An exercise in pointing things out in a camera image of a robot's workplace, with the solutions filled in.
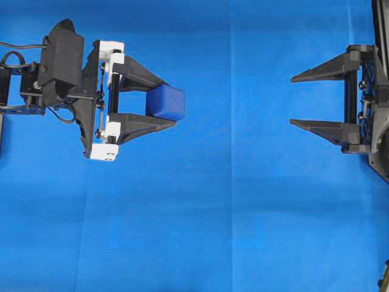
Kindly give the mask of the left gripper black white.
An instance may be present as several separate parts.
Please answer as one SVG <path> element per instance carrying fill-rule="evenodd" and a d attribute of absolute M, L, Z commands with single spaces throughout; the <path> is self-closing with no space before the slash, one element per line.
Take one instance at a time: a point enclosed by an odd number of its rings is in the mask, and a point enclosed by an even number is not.
<path fill-rule="evenodd" d="M 148 92 L 160 85 L 168 85 L 135 59 L 125 56 L 124 51 L 124 43 L 95 41 L 82 70 L 81 88 L 73 94 L 72 108 L 80 127 L 83 155 L 88 159 L 114 161 L 119 145 L 176 125 L 173 120 L 138 114 L 104 115 L 105 87 L 109 89 L 109 102 L 115 106 L 119 91 Z"/>

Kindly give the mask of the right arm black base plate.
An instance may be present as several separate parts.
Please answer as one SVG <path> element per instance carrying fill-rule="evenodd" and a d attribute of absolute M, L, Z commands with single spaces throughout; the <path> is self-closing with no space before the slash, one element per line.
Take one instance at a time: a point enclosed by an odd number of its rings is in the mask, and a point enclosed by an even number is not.
<path fill-rule="evenodd" d="M 377 152 L 368 156 L 369 166 L 388 183 L 388 130 L 380 137 Z"/>

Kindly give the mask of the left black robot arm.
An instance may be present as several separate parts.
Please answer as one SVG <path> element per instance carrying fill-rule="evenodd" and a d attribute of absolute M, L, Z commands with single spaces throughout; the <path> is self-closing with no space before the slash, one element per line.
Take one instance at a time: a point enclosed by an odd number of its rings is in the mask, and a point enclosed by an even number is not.
<path fill-rule="evenodd" d="M 57 105 L 45 105 L 38 75 L 43 67 L 21 61 L 7 65 L 1 60 L 1 116 L 45 115 L 68 109 L 70 123 L 80 127 L 83 154 L 88 159 L 114 161 L 120 145 L 175 126 L 185 117 L 185 93 L 174 88 L 124 54 L 125 45 L 115 41 L 94 42 L 81 73 L 82 84 L 73 87 Z M 146 93 L 145 114 L 119 112 L 121 92 Z"/>

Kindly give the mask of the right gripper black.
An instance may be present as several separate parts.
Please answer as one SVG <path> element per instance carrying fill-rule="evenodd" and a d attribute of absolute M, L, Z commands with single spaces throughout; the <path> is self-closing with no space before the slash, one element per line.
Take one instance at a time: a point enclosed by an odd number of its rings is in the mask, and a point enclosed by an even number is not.
<path fill-rule="evenodd" d="M 377 153 L 388 136 L 388 55 L 377 46 L 350 45 L 346 52 L 291 78 L 292 83 L 345 81 L 345 122 L 290 119 L 342 152 Z"/>

